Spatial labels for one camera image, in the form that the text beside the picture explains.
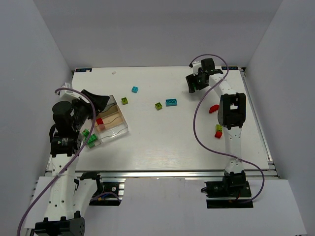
purple cable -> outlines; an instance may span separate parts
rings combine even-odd
[[[205,148],[206,150],[208,150],[208,151],[210,151],[210,152],[213,152],[213,153],[216,153],[216,154],[220,154],[220,155],[224,155],[224,156],[229,156],[229,157],[233,157],[233,158],[235,158],[235,159],[238,159],[237,156],[234,156],[234,155],[232,155],[232,154],[228,154],[228,153],[224,153],[224,152],[219,152],[219,151],[214,151],[214,150],[212,150],[212,149],[206,147],[205,145],[203,145],[203,143],[198,139],[198,136],[197,136],[197,133],[196,133],[196,117],[197,117],[198,109],[199,109],[199,107],[200,107],[202,101],[203,101],[203,100],[205,99],[205,97],[207,96],[207,94],[208,94],[211,90],[213,90],[216,86],[218,86],[218,85],[227,77],[228,72],[229,72],[229,68],[228,68],[228,65],[227,65],[226,61],[225,61],[223,58],[221,58],[220,56],[214,55],[214,54],[202,54],[202,55],[199,55],[199,56],[195,57],[195,58],[191,61],[191,64],[192,64],[197,58],[202,57],[202,56],[212,56],[212,57],[220,58],[220,59],[224,62],[225,66],[226,66],[226,74],[225,74],[225,75],[223,76],[223,78],[220,79],[215,85],[213,85],[208,91],[206,91],[206,93],[205,93],[205,94],[202,96],[202,98],[200,99],[200,101],[199,101],[199,103],[198,103],[198,105],[197,105],[197,107],[196,107],[195,113],[194,113],[194,115],[193,115],[193,134],[195,135],[195,138],[196,138],[197,142],[198,142],[203,148]],[[264,188],[264,185],[265,185],[265,175],[264,175],[262,169],[261,169],[259,166],[257,166],[256,164],[254,164],[254,163],[252,163],[252,162],[250,162],[250,161],[243,160],[243,159],[239,159],[239,160],[242,161],[242,162],[245,162],[245,163],[247,163],[247,164],[250,164],[250,165],[252,165],[252,166],[255,166],[255,167],[260,171],[261,176],[262,176],[262,184],[261,184],[261,188],[260,188],[259,192],[258,192],[254,197],[252,197],[251,199],[248,199],[248,200],[246,200],[246,201],[240,202],[240,203],[248,203],[248,202],[253,201],[254,199],[256,199],[256,198],[260,195],[260,193],[262,192],[262,189]]]
[[[92,121],[92,127],[90,129],[90,132],[89,132],[89,135],[87,136],[85,142],[82,144],[82,146],[80,147],[80,149],[77,151],[77,153],[73,156],[73,158],[64,166],[64,168],[62,168],[59,172],[59,174],[62,174],[63,172],[65,172],[65,170],[71,165],[71,163],[79,156],[80,152],[82,151],[82,149],[84,148],[84,146],[87,144],[91,134],[92,134],[92,131],[94,129],[94,125],[95,125],[95,120],[96,120],[96,112],[95,112],[95,107],[92,103],[92,101],[86,96],[84,95],[83,93],[77,91],[77,90],[74,90],[74,89],[71,89],[71,88],[58,88],[55,90],[55,93],[57,93],[58,91],[60,90],[68,90],[68,91],[72,91],[72,92],[75,92],[83,97],[85,97],[88,102],[90,103],[91,107],[92,107],[92,110],[93,110],[93,121]],[[28,215],[28,213],[30,212],[30,210],[32,209],[32,207],[37,203],[37,201],[41,198],[41,196],[43,196],[43,194],[54,184],[54,182],[56,182],[56,180],[59,178],[60,176],[55,176],[50,182],[49,184],[43,189],[43,191],[41,191],[41,193],[37,196],[37,198],[35,198],[35,200],[31,203],[31,205],[29,206],[29,208],[27,208],[27,210],[25,211],[24,215],[22,216],[22,219],[19,223],[19,227],[18,227],[18,230],[17,230],[17,233],[16,235],[17,236],[20,236],[21,234],[21,229],[22,229],[22,225],[23,225],[23,222],[26,218],[26,216]]]
[[[91,199],[91,201],[97,200],[98,198],[100,198],[100,197],[102,197],[102,196],[104,196],[104,195],[106,195],[106,194],[111,194],[111,195],[113,195],[115,198],[117,198],[117,200],[118,200],[120,203],[122,202],[122,200],[120,200],[119,197],[118,197],[115,193],[113,193],[113,192],[104,192],[104,193],[101,193],[101,194],[97,195],[96,197],[93,197],[93,198]]]

